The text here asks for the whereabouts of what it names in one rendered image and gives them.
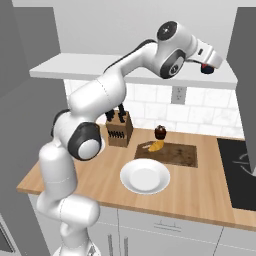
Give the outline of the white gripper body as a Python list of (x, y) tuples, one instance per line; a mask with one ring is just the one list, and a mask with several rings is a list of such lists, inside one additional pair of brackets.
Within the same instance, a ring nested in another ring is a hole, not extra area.
[(223, 62), (222, 57), (214, 50), (212, 46), (207, 49), (204, 63), (213, 68), (219, 68)]

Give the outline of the grey side cabinet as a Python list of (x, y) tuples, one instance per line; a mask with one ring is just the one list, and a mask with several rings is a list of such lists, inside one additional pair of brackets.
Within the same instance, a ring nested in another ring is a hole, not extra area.
[(227, 61), (237, 79), (236, 96), (251, 173), (256, 177), (256, 7), (238, 7)]

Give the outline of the dark wooden cutting board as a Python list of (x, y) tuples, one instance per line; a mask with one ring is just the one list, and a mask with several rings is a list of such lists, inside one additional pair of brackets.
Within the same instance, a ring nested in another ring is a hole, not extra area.
[(139, 144), (136, 149), (135, 159), (147, 158), (159, 161), (163, 164), (171, 164), (185, 167), (198, 167), (197, 148), (194, 145), (164, 143), (164, 146), (155, 152), (149, 152), (152, 141)]

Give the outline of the golden croissant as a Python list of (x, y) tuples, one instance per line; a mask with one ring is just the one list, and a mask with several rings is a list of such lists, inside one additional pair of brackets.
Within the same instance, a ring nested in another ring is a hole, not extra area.
[(149, 152), (156, 152), (158, 150), (161, 150), (164, 146), (164, 141), (163, 140), (157, 140), (155, 141), (149, 148)]

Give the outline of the white upper cabinet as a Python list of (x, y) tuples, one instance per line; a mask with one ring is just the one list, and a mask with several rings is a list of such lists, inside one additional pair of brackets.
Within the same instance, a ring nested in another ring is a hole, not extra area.
[[(29, 73), (35, 78), (69, 80), (94, 80), (104, 69), (119, 59), (116, 55), (60, 53), (32, 68)], [(170, 85), (234, 90), (237, 78), (228, 62), (224, 60), (212, 74), (203, 74), (198, 63), (185, 62), (181, 71), (172, 79), (161, 79), (145, 68), (138, 68), (125, 77), (134, 84)]]

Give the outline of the grey tall cabinet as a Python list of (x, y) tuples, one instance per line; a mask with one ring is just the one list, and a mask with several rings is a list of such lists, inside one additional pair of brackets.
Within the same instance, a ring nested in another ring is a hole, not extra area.
[(50, 141), (55, 114), (67, 107), (61, 80), (29, 74), (59, 53), (51, 7), (0, 0), (0, 215), (16, 248), (10, 256), (50, 256), (29, 197), (16, 187)]

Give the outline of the black hob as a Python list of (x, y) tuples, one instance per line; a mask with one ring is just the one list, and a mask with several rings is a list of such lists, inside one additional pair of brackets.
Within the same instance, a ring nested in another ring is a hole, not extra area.
[(217, 142), (232, 207), (256, 211), (256, 177), (251, 173), (246, 142), (223, 138)]

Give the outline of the wooden knife block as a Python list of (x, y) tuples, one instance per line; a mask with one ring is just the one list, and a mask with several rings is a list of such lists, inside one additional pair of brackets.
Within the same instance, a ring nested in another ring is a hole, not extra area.
[(110, 146), (127, 147), (133, 132), (133, 125), (128, 111), (122, 104), (117, 110), (111, 110), (107, 114), (106, 128), (108, 143)]

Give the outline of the white round plate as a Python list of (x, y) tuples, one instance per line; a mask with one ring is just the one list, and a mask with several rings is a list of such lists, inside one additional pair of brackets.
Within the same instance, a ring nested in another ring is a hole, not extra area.
[(153, 195), (170, 183), (170, 172), (160, 162), (140, 158), (126, 163), (120, 171), (120, 181), (131, 192)]

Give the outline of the white drawer front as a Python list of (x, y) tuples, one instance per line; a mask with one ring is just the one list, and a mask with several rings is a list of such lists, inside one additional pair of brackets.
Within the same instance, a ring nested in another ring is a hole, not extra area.
[[(210, 244), (216, 244), (218, 242), (218, 239), (222, 231), (221, 226), (128, 210), (119, 209), (118, 216), (119, 224), (122, 227), (141, 231), (149, 231), (156, 234), (171, 235), (192, 241), (200, 241)], [(153, 224), (160, 221), (166, 224), (171, 224), (175, 222), (177, 226), (182, 228), (182, 232), (175, 232), (155, 228)]]

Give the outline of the white cupboard door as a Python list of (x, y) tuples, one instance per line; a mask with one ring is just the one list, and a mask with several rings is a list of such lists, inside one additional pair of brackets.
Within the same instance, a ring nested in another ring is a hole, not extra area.
[(213, 256), (256, 256), (256, 232), (224, 227)]
[(101, 252), (101, 256), (109, 256), (107, 235), (112, 235), (113, 256), (120, 256), (117, 209), (100, 207), (98, 221), (88, 229), (90, 238)]
[(175, 236), (121, 227), (120, 246), (128, 237), (129, 256), (213, 256), (216, 245)]

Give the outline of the grey wall socket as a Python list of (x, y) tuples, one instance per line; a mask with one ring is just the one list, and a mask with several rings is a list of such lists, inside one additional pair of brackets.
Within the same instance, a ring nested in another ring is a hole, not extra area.
[(186, 87), (174, 86), (172, 88), (171, 103), (184, 105), (185, 99), (186, 99), (186, 92), (187, 92)]

